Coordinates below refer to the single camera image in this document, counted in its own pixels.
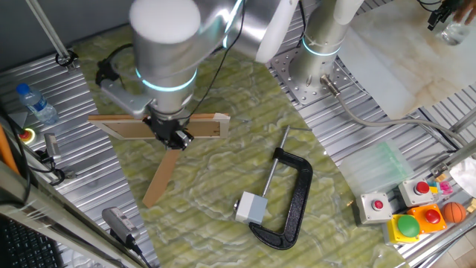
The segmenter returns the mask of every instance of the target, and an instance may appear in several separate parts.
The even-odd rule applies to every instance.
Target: green button
[[[419,234],[417,219],[410,215],[401,216],[396,224],[399,231],[406,237],[416,237]]]

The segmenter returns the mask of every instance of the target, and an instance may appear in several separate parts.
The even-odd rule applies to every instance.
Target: white sheet
[[[432,106],[476,81],[476,27],[463,43],[429,31],[416,0],[395,0],[357,16],[338,55],[392,119]]]

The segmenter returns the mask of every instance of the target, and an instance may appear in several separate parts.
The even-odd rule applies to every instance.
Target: control box
[[[438,232],[448,228],[436,204],[412,208],[407,214],[413,215],[418,221],[420,234]]]
[[[430,186],[425,179],[411,179],[400,183],[400,193],[409,208],[434,202]]]
[[[408,244],[419,241],[419,224],[411,215],[395,214],[382,224],[384,241],[387,245]]]
[[[242,223],[261,224],[266,212],[268,200],[256,194],[243,192],[237,204],[237,215],[235,220]]]
[[[357,225],[386,223],[392,219],[392,208],[386,194],[362,194],[356,198],[354,216]]]

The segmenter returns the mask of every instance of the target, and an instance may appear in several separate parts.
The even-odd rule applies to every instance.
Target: blue bottle cap
[[[21,83],[16,86],[16,92],[18,92],[20,95],[28,94],[30,92],[30,87],[25,83]]]

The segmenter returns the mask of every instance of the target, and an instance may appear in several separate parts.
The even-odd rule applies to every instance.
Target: black c-clamp frame
[[[250,230],[259,240],[274,249],[280,250],[292,248],[298,240],[300,225],[303,222],[304,210],[306,209],[307,197],[309,196],[309,189],[311,188],[312,181],[312,167],[310,163],[299,156],[295,156],[283,150],[284,141],[286,140],[288,131],[289,127],[286,129],[286,134],[281,142],[281,146],[277,147],[273,154],[273,159],[276,163],[283,163],[298,171],[295,191],[292,195],[284,230],[281,234],[278,234],[262,227],[260,224],[249,223]],[[275,168],[276,165],[273,165],[263,196],[266,194]]]

